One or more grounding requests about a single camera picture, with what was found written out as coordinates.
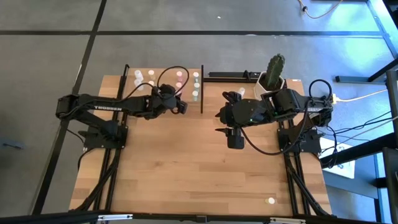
wooden tabletop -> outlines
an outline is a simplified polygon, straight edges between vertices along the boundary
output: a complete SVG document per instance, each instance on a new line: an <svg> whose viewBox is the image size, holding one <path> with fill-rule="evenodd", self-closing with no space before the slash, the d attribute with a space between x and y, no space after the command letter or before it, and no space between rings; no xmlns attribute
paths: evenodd
<svg viewBox="0 0 398 224"><path fill-rule="evenodd" d="M134 70L127 78L126 96L134 88ZM144 81L149 81L148 68L139 68ZM159 76L162 69L152 69ZM224 127L217 118L225 99L223 91L246 89L244 98L254 98L253 83L205 83L203 114L200 96L193 100L193 72L183 90L182 99L188 103L186 114L169 111L156 119L129 117L128 139L121 154L111 210L127 213L173 213L212 215L292 215L284 158L265 156L249 144L243 150L228 149L226 137L216 132ZM162 77L162 82L174 85L177 70ZM116 97L120 76L104 76L99 96ZM288 88L303 94L300 80L287 80ZM148 94L150 87L133 95ZM103 119L112 112L95 111ZM295 118L297 124L302 115ZM246 128L251 141L268 152L279 150L278 124ZM100 176L104 149L87 154L73 191L70 208L79 206ZM302 154L305 183L318 203L327 212L330 204L317 158ZM107 186L103 198L106 198ZM299 211L303 213L300 192L296 186ZM275 204L267 200L272 197Z"/></svg>

gray floor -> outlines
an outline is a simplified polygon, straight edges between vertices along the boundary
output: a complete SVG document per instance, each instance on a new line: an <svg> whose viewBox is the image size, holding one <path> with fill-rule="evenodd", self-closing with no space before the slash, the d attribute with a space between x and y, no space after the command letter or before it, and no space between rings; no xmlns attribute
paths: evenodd
<svg viewBox="0 0 398 224"><path fill-rule="evenodd" d="M334 4L304 2L312 14L321 14ZM379 1L373 2L380 7ZM100 0L2 0L0 29L91 29L99 4ZM294 0L117 0L108 1L100 29L377 31L365 3L344 2L333 14L319 20L301 15L299 9ZM54 116L57 98L70 93L87 40L87 36L0 36L0 136L27 146L23 151L0 151L2 217L29 213L59 124ZM385 87L337 84L333 82L336 75L369 76L393 59L382 38L97 36L80 92L97 94L102 76L122 74L125 63L132 67L190 68L204 64L206 73L264 70L277 53L286 57L285 78L302 79L306 89L312 80L326 79L334 93L347 99ZM314 95L322 93L326 93L324 86L316 86ZM387 111L386 93L339 103L331 126L355 126ZM74 131L83 128L76 123L70 126ZM373 139L391 131L389 124L361 138ZM81 143L67 135L44 212L67 210L80 153ZM374 220L373 201L368 198L332 188L328 193L335 215Z"/></svg>

power cable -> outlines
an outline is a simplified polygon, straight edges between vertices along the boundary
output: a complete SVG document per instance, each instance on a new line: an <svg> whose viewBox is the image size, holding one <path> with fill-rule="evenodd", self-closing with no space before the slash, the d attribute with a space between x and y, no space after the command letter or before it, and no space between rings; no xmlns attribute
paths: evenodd
<svg viewBox="0 0 398 224"><path fill-rule="evenodd" d="M324 14L322 14L322 15L320 15L320 16L311 16L311 15L308 13L308 7L307 7L307 6L304 6L303 1L302 1L302 0L298 0L298 1L299 1L300 5L301 5L301 7L302 7L302 11L305 12L305 13L307 14L307 16L308 16L309 18L311 18L311 19L319 19L319 18L321 18L321 17L327 15L329 12L333 11L334 9L336 9L336 7L337 7L340 3L343 2L343 0L340 0L340 2L338 2L337 4L335 4L331 9L329 9L326 13L324 13Z"/></svg>

plant pot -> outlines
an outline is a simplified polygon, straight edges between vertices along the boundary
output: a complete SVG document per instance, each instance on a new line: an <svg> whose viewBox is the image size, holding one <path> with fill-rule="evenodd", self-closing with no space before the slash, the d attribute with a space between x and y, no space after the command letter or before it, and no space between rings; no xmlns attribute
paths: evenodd
<svg viewBox="0 0 398 224"><path fill-rule="evenodd" d="M262 87L262 85L260 85L260 78L261 76L265 75L267 72L261 72L259 79L256 82L256 85L254 86L254 97L256 97L257 100L261 100L261 95L265 94L265 93L269 93L275 90L266 90L264 87ZM279 77L280 80L280 88L282 89L285 85L285 80L282 77Z"/></svg>

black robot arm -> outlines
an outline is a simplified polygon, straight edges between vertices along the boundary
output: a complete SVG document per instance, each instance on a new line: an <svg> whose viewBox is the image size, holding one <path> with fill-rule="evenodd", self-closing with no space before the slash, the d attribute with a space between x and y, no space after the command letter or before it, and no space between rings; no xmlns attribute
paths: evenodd
<svg viewBox="0 0 398 224"><path fill-rule="evenodd" d="M226 124L227 128L216 130L226 134L228 147L233 149L244 147L242 128L283 122L307 110L307 118L285 132L287 140L292 142L301 134L302 125L305 131L314 126L326 126L333 111L329 97L302 96L288 88L263 94L262 100L241 99L241 95L235 92L224 92L223 96L227 102L216 117L220 117L220 121Z"/></svg>
<svg viewBox="0 0 398 224"><path fill-rule="evenodd" d="M79 131L85 147L115 148L124 146L127 129L117 121L105 121L88 110L120 111L129 116L154 119L167 110L174 114L185 114L187 104L175 95L175 89L163 84L152 87L151 95L131 96L118 100L100 96L67 95L58 99L55 115L61 120L77 120L89 126L88 131Z"/></svg>

